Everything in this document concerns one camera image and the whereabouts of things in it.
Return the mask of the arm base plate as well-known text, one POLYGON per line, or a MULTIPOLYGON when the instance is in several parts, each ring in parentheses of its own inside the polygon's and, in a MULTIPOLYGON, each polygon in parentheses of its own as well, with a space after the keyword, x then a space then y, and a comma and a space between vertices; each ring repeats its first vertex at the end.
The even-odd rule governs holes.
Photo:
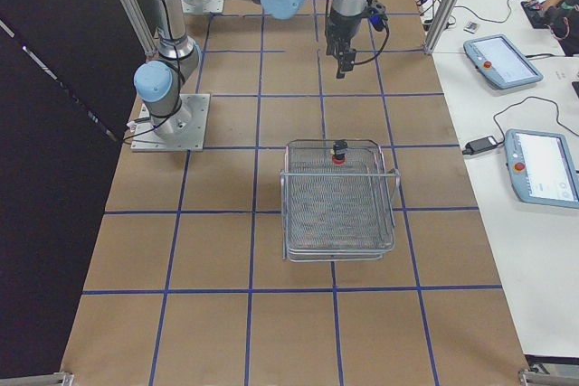
POLYGON ((209 113, 209 94, 181 94, 180 106, 170 118, 171 105, 144 101, 130 149, 134 152, 202 151, 209 113))
POLYGON ((224 0, 182 0, 182 9, 185 14, 221 14, 224 0))

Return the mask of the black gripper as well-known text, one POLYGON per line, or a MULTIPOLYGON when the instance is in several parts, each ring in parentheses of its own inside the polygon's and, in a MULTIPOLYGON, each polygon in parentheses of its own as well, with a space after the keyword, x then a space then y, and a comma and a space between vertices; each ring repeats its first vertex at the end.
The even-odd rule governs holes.
POLYGON ((347 72, 354 69, 356 49, 351 45, 356 36, 363 14, 343 15, 334 7, 330 8, 326 24, 326 55, 337 59, 337 79, 344 79, 347 72))

